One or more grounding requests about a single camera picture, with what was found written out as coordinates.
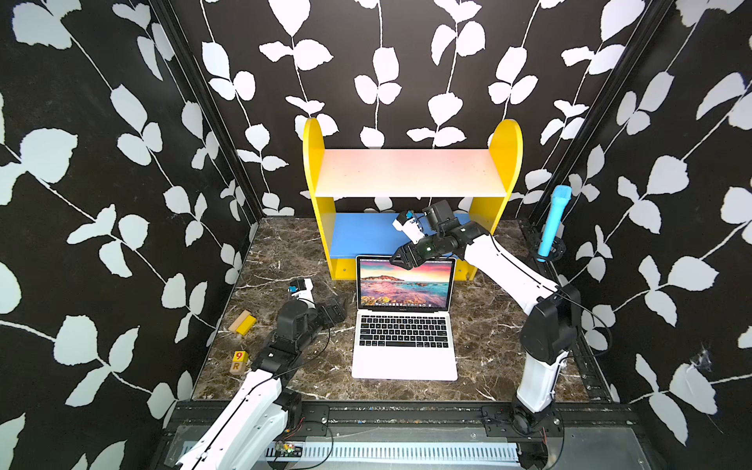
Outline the silver laptop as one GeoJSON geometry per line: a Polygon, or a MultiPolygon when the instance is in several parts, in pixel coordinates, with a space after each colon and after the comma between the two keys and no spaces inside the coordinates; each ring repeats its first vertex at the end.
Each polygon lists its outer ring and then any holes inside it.
{"type": "Polygon", "coordinates": [[[453,258],[413,269],[394,266],[384,256],[356,258],[352,377],[456,381],[450,323],[455,271],[453,258]]]}

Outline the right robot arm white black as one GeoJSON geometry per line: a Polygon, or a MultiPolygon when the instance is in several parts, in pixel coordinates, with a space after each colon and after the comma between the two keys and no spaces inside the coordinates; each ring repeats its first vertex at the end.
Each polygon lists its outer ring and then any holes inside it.
{"type": "Polygon", "coordinates": [[[509,420],[520,435],[538,432],[552,410],[560,370],[579,335],[580,292],[572,286],[559,286],[529,268],[475,221],[441,222],[432,235],[423,231],[412,213],[401,213],[392,225],[409,242],[395,251],[391,264],[411,270],[429,260],[454,255],[495,281],[527,315],[520,334],[526,354],[524,371],[509,420]]]}

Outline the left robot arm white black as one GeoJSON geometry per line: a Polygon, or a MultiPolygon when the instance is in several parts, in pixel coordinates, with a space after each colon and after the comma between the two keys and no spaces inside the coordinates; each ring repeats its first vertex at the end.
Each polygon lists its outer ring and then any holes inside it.
{"type": "Polygon", "coordinates": [[[239,391],[209,430],[177,462],[179,469],[251,469],[272,441],[301,416],[301,396],[286,389],[307,362],[305,349],[347,319],[347,303],[316,304],[304,295],[282,305],[276,328],[239,391]]]}

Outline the yellow wooden block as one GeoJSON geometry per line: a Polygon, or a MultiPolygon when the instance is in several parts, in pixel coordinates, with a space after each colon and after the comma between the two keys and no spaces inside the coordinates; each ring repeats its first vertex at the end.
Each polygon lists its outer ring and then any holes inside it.
{"type": "Polygon", "coordinates": [[[257,324],[258,319],[250,313],[250,311],[243,311],[229,327],[229,331],[232,333],[245,336],[249,331],[257,324]]]}

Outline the wooden number nine block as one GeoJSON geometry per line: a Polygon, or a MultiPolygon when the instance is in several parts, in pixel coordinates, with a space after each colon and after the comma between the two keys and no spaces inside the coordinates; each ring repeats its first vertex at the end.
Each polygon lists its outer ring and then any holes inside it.
{"type": "Polygon", "coordinates": [[[243,375],[248,366],[248,353],[245,351],[236,351],[233,353],[229,372],[231,375],[243,375]]]}

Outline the yellow shelf with coloured boards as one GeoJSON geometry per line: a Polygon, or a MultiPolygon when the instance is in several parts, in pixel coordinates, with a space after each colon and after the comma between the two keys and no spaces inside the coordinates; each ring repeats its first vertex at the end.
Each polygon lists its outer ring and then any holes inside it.
{"type": "Polygon", "coordinates": [[[303,162],[330,276],[356,278],[360,255],[390,256],[407,237],[392,213],[337,213],[340,198],[465,198],[463,221],[490,232],[519,178],[523,161],[520,125],[505,119],[487,149],[328,149],[317,119],[304,127],[303,162]]]}

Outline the blue toy microphone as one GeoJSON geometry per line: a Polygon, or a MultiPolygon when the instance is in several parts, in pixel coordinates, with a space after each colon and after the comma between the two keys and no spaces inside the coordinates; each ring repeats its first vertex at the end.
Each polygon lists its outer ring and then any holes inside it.
{"type": "Polygon", "coordinates": [[[566,206],[572,198],[572,188],[567,185],[558,185],[551,194],[550,211],[546,218],[546,225],[542,232],[542,245],[539,253],[543,256],[548,254],[552,239],[557,236],[558,228],[566,206]]]}

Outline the small circuit board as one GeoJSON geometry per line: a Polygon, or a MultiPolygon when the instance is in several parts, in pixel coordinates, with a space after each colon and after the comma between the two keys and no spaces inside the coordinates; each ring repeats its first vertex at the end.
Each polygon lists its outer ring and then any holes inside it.
{"type": "Polygon", "coordinates": [[[299,443],[274,443],[268,451],[268,458],[278,460],[282,458],[301,458],[304,447],[299,443]]]}

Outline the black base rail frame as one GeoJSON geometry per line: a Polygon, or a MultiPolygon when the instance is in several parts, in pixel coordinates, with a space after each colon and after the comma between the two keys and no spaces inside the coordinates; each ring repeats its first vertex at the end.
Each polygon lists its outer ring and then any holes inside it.
{"type": "Polygon", "coordinates": [[[283,430],[298,437],[322,437],[325,430],[342,427],[480,427],[486,437],[513,441],[541,441],[561,438],[576,427],[638,426],[638,417],[628,405],[618,403],[557,403],[540,429],[518,433],[511,418],[511,405],[492,401],[302,401],[283,430]]]}

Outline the perforated white rail strip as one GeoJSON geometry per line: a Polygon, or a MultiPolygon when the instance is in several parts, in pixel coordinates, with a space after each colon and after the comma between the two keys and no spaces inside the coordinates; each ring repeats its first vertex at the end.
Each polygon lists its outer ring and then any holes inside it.
{"type": "Polygon", "coordinates": [[[292,442],[304,447],[301,458],[268,458],[273,444],[257,457],[244,459],[231,469],[251,468],[257,462],[292,462],[313,465],[320,462],[391,463],[435,465],[517,466],[518,448],[512,443],[378,443],[378,442],[292,442]]]}

